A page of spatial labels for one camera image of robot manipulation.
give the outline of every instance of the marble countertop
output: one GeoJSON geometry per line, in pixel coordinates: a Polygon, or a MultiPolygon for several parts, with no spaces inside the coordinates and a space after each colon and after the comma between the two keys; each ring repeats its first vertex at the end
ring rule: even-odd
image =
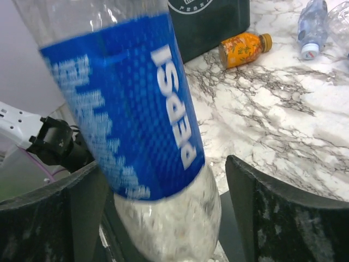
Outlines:
{"type": "MultiPolygon", "coordinates": [[[[257,61],[223,71],[214,49],[185,65],[220,193],[234,154],[296,187],[349,201],[349,68],[331,39],[317,59],[300,59],[297,22],[307,2],[251,1],[250,29],[274,42],[257,61]]],[[[340,2],[328,1],[329,10],[340,2]]]]}

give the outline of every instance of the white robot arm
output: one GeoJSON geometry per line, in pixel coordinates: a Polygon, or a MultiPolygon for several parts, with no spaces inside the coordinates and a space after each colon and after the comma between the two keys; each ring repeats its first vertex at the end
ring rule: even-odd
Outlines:
{"type": "Polygon", "coordinates": [[[0,134],[5,135],[16,146],[28,149],[32,136],[37,137],[43,122],[41,116],[25,112],[0,102],[0,134]]]}
{"type": "Polygon", "coordinates": [[[0,102],[0,134],[35,154],[46,165],[75,172],[94,160],[80,132],[64,120],[42,117],[0,102]]]}

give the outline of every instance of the white bottle cap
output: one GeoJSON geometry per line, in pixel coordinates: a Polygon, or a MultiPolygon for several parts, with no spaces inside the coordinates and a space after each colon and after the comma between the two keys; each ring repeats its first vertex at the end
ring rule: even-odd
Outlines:
{"type": "Polygon", "coordinates": [[[305,60],[312,60],[317,57],[319,53],[319,47],[317,44],[306,44],[302,47],[302,58],[305,60]]]}

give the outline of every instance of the cable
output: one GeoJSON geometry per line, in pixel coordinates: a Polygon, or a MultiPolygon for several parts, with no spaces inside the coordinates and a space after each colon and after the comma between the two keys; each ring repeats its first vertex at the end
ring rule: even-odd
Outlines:
{"type": "Polygon", "coordinates": [[[52,176],[55,176],[55,175],[57,175],[58,173],[63,172],[63,171],[66,171],[66,169],[65,169],[65,168],[59,169],[59,170],[57,170],[56,172],[54,172],[54,173],[52,174],[52,176]]]}
{"type": "Polygon", "coordinates": [[[39,162],[37,161],[31,154],[29,154],[26,150],[19,147],[19,150],[22,151],[27,157],[38,167],[40,168],[46,176],[49,178],[50,182],[55,182],[55,178],[51,175],[51,173],[39,162]]]}

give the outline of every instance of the plastic bottle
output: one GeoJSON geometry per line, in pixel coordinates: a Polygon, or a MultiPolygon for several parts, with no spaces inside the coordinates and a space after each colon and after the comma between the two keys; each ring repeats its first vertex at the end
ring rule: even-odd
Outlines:
{"type": "Polygon", "coordinates": [[[310,0],[302,10],[298,21],[298,44],[302,59],[312,60],[322,51],[328,38],[327,3],[310,0]]]}
{"type": "Polygon", "coordinates": [[[207,261],[220,198],[167,0],[13,1],[135,246],[156,262],[207,261]]]}
{"type": "Polygon", "coordinates": [[[246,32],[222,41],[218,50],[221,63],[227,69],[256,60],[272,46],[273,41],[269,34],[256,35],[246,32]]]}
{"type": "Polygon", "coordinates": [[[327,16],[328,32],[349,58],[349,2],[333,8],[327,16]]]}

